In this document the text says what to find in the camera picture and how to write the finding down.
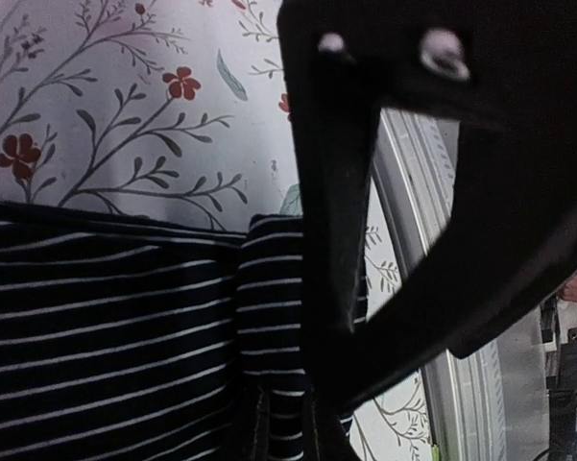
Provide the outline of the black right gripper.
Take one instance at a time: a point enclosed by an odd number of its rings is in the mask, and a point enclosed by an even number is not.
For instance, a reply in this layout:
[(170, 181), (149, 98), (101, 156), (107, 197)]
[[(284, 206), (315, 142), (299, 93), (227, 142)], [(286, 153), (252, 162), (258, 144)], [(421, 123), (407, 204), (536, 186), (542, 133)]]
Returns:
[(285, 1), (276, 25), (295, 119), (348, 86), (349, 109), (577, 124), (577, 1)]

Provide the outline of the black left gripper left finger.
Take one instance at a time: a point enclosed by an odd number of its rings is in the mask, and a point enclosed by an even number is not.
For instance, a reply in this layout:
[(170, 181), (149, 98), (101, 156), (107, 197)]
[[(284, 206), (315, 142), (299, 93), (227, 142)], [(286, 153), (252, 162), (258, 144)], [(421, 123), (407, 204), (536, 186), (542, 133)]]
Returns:
[(251, 443), (252, 461), (267, 461), (270, 439), (270, 397), (262, 388), (256, 389), (254, 423)]

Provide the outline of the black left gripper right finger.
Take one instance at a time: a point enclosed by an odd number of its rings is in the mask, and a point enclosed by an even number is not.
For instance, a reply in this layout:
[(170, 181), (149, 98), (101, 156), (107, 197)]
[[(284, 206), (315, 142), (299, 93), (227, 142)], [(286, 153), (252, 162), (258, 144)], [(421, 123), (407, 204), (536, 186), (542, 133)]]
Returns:
[(360, 460), (339, 417), (312, 389), (304, 394), (302, 438), (304, 460)]

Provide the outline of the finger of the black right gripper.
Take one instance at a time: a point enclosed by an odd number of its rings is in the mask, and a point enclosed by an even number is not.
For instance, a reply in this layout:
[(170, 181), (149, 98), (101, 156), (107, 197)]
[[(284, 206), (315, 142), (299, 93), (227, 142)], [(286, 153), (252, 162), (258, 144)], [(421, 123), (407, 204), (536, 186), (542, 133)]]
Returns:
[(303, 212), (304, 327), (352, 332), (380, 110), (289, 98)]
[(464, 269), (484, 264), (470, 318), (486, 333), (509, 328), (577, 271), (577, 126), (493, 132), (462, 124), (451, 216), (437, 243), (415, 281), (363, 327), (312, 333), (311, 375), (332, 406), (358, 407), (440, 352), (472, 353), (459, 328), (409, 306), (438, 295), (424, 281), (451, 252)]

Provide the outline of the navy striped underwear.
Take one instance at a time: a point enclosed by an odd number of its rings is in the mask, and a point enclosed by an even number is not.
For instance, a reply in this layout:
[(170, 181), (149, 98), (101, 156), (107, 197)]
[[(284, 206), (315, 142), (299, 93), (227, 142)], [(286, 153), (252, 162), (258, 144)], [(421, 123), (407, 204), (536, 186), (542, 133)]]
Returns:
[(0, 203), (0, 460), (304, 460), (302, 220)]

